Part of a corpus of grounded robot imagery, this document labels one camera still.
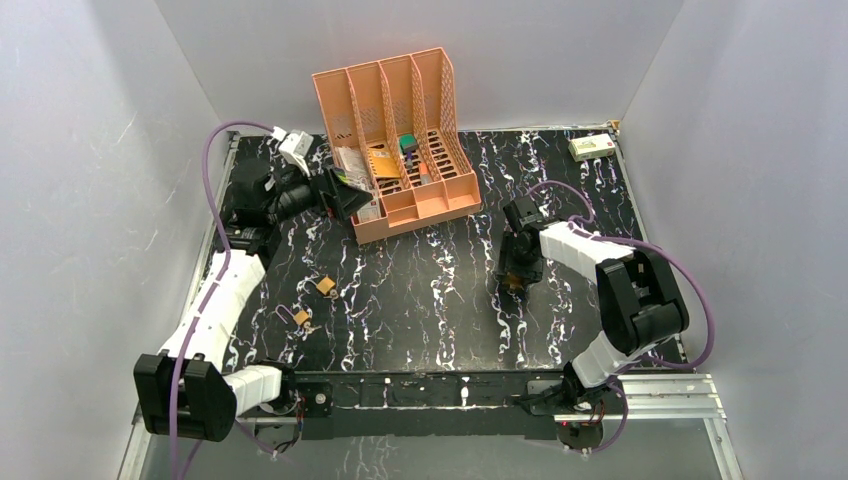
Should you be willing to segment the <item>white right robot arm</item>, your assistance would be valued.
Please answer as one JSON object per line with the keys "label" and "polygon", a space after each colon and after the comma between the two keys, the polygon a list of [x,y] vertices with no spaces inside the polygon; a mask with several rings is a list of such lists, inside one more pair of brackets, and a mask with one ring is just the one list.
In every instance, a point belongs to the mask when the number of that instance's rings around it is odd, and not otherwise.
{"label": "white right robot arm", "polygon": [[502,208],[496,281],[522,291],[540,282],[554,261],[592,283],[601,330],[563,367],[562,380],[516,402],[532,415],[590,413],[610,380],[658,344],[686,330],[689,314],[668,260],[645,247],[603,241],[565,220],[547,218],[529,196]]}

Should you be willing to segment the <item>large brass padlock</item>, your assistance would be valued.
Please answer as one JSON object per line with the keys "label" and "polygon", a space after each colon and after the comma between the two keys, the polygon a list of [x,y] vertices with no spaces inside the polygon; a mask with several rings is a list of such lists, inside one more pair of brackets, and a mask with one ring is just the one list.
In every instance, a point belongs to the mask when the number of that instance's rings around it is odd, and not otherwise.
{"label": "large brass padlock", "polygon": [[524,279],[511,273],[506,274],[501,283],[502,286],[509,291],[521,291],[525,289]]}

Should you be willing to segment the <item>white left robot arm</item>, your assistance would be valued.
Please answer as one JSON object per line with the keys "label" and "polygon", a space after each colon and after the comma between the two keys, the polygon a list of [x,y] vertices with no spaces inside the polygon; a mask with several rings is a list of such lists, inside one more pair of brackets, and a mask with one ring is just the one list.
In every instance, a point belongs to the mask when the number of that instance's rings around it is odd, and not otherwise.
{"label": "white left robot arm", "polygon": [[224,374],[230,337],[281,245],[280,225],[307,211],[346,221],[375,196],[338,167],[308,175],[295,165],[232,181],[230,208],[189,311],[133,371],[141,417],[154,435],[220,442],[236,419],[263,405],[286,416],[301,405],[293,367],[262,360]]}

